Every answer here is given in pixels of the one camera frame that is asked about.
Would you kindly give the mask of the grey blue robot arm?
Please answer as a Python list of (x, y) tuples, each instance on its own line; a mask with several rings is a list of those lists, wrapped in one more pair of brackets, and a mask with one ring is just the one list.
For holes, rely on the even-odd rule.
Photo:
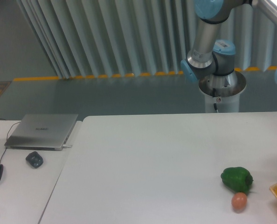
[(235, 46), (231, 42), (217, 43), (222, 23), (231, 11), (244, 4), (260, 9), (277, 25), (277, 0), (196, 0), (194, 9), (199, 25), (192, 49), (180, 63), (181, 69), (192, 82), (206, 81), (210, 90), (241, 91), (246, 86), (243, 75), (234, 71)]

